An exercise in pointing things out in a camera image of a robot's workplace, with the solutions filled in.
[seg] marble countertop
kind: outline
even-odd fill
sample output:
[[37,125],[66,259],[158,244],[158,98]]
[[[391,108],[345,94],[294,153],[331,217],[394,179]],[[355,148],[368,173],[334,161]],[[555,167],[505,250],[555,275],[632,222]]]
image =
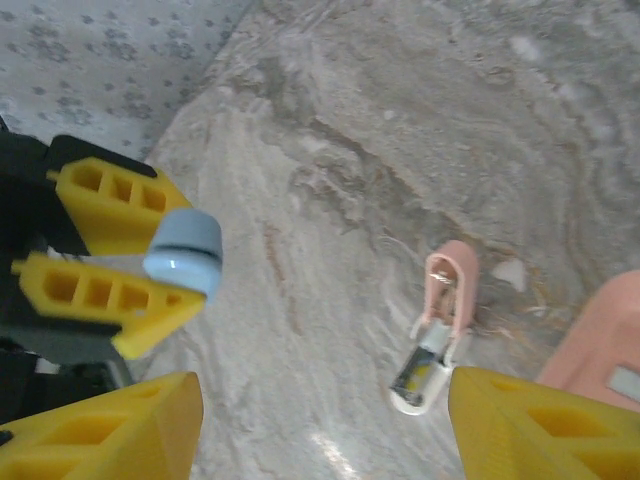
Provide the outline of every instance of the marble countertop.
[[630,1],[263,0],[149,161],[222,224],[216,302],[137,365],[198,373],[193,478],[461,478],[443,396],[389,403],[424,260],[481,259],[465,360],[534,378],[640,266]]

